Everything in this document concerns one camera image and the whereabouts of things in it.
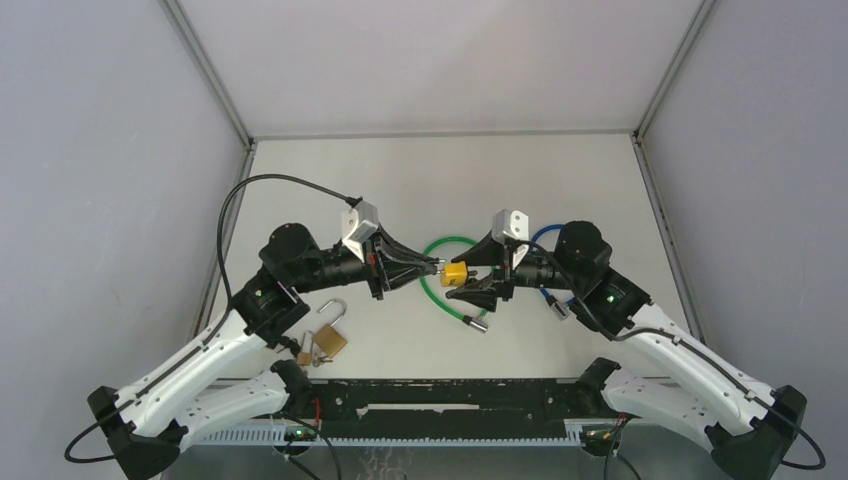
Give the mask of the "blue cable lock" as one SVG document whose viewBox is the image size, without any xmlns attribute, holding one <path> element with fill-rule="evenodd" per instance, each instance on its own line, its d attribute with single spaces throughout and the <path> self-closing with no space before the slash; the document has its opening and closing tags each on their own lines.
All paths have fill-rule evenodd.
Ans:
<svg viewBox="0 0 848 480">
<path fill-rule="evenodd" d="M 550 224 L 539 229 L 531 238 L 532 242 L 538 243 L 539 240 L 548 233 L 558 233 L 563 227 L 563 224 Z M 557 316 L 559 320 L 566 320 L 570 314 L 570 307 L 575 302 L 575 295 L 571 292 L 568 292 L 568 295 L 564 299 L 560 299 L 556 297 L 554 294 L 550 293 L 546 288 L 540 287 L 538 289 L 546 304 L 549 306 L 551 311 Z"/>
</svg>

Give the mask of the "green cable lock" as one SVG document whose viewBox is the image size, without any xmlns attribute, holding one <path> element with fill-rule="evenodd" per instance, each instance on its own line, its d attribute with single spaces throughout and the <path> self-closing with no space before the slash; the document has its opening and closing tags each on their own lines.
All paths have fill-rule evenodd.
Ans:
<svg viewBox="0 0 848 480">
<path fill-rule="evenodd" d="M 473 246 L 476 244 L 474 240 L 464 236 L 445 236 L 442 238 L 438 238 L 431 242 L 429 245 L 427 245 L 424 248 L 423 253 L 425 255 L 429 255 L 440 246 L 450 243 L 461 243 L 469 246 Z M 447 313 L 452 318 L 459 320 L 461 323 L 474 329 L 475 331 L 481 333 L 486 333 L 488 331 L 489 325 L 484 320 L 484 317 L 487 313 L 486 310 L 481 310 L 477 316 L 469 316 L 466 314 L 462 314 L 457 310 L 451 308 L 445 301 L 438 297 L 425 280 L 420 279 L 419 283 L 426 296 L 443 312 Z"/>
</svg>

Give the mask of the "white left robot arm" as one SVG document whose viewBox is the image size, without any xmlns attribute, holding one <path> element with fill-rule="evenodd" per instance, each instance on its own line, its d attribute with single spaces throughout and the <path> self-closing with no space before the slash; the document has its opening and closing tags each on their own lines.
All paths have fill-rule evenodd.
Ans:
<svg viewBox="0 0 848 480">
<path fill-rule="evenodd" d="M 295 360 L 212 394 L 205 389 L 230 364 L 286 344 L 305 317 L 301 294 L 364 282 L 374 298 L 437 271 L 438 261 L 376 230 L 357 257 L 336 244 L 319 248 L 309 230 L 288 223 L 259 252 L 261 267 L 223 315 L 151 373 L 120 389 L 102 386 L 87 402 L 114 459 L 129 479 L 151 479 L 196 442 L 260 415 L 305 414 L 313 394 Z"/>
</svg>

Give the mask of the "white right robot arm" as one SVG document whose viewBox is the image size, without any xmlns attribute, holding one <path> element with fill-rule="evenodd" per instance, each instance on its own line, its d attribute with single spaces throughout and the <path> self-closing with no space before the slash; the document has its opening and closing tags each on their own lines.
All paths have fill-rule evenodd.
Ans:
<svg viewBox="0 0 848 480">
<path fill-rule="evenodd" d="M 588 221 L 564 224 L 553 250 L 521 225 L 492 232 L 448 262 L 440 275 L 451 299 L 494 311 L 518 288 L 561 289 L 587 329 L 661 368 L 663 386 L 605 358 L 584 372 L 578 402 L 592 416 L 610 409 L 662 426 L 701 446 L 734 479 L 768 479 L 786 463 L 806 397 L 746 374 L 689 334 L 610 263 L 611 246 Z"/>
</svg>

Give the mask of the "yellow tag padlock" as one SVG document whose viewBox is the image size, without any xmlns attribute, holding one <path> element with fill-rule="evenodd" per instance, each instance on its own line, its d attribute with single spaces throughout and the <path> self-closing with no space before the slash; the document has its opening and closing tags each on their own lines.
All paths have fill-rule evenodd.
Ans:
<svg viewBox="0 0 848 480">
<path fill-rule="evenodd" d="M 457 288 L 476 279 L 478 271 L 472 269 L 466 262 L 440 262 L 437 267 L 437 277 L 441 287 Z"/>
</svg>

